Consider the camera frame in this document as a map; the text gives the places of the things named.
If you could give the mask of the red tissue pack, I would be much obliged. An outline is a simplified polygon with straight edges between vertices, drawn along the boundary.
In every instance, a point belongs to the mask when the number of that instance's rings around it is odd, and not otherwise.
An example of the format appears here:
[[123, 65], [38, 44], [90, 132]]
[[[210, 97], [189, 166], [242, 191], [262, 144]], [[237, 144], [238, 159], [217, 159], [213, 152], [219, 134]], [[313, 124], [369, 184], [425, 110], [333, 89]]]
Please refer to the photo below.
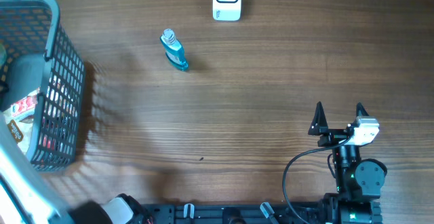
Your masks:
[[40, 92], [40, 88], [29, 93], [25, 98], [20, 99], [11, 105], [12, 115], [18, 117], [33, 111], [37, 105], [37, 95]]

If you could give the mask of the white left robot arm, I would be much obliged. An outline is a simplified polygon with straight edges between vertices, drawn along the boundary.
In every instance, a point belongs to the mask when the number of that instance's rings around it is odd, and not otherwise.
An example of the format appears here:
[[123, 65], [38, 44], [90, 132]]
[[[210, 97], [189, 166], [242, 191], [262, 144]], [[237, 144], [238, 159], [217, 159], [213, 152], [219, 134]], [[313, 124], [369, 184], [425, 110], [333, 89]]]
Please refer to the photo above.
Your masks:
[[133, 197], [119, 194], [106, 204], [69, 206], [50, 190], [15, 143], [1, 114], [1, 187], [12, 203], [1, 207], [7, 220], [24, 223], [153, 223], [152, 214]]

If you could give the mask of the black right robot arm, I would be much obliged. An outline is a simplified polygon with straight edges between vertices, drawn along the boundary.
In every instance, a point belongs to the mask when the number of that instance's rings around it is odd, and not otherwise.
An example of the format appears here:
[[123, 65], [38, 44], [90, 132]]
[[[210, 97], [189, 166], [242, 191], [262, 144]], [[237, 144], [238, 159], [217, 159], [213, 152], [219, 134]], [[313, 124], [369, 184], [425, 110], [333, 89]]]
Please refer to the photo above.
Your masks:
[[387, 167], [375, 159], [362, 159], [360, 148], [372, 143], [380, 131], [375, 117], [361, 103], [353, 123], [344, 129], [328, 127], [323, 106], [317, 103], [308, 134], [318, 136], [318, 147], [332, 152], [336, 193], [319, 201], [318, 223], [380, 223], [381, 188]]

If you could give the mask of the blue mouthwash bottle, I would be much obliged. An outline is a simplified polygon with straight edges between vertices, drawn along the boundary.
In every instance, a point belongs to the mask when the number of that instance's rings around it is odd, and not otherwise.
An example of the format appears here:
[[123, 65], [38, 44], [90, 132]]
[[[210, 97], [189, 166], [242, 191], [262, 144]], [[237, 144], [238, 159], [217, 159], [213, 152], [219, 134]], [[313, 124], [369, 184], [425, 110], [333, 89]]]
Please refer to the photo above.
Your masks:
[[165, 55], [169, 62], [180, 71], [187, 71], [189, 63], [185, 58], [184, 47], [177, 39], [172, 29], [165, 29], [160, 36], [160, 41], [165, 48]]

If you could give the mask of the beige nut snack pouch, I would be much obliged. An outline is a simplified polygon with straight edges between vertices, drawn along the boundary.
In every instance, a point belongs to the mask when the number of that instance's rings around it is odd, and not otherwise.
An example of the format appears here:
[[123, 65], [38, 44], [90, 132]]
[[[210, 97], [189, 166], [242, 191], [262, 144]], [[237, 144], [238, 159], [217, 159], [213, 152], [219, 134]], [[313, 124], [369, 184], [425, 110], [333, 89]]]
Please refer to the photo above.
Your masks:
[[5, 116], [5, 122], [18, 148], [23, 154], [26, 154], [31, 142], [33, 116], [27, 117], [21, 121], [12, 119], [9, 116]]

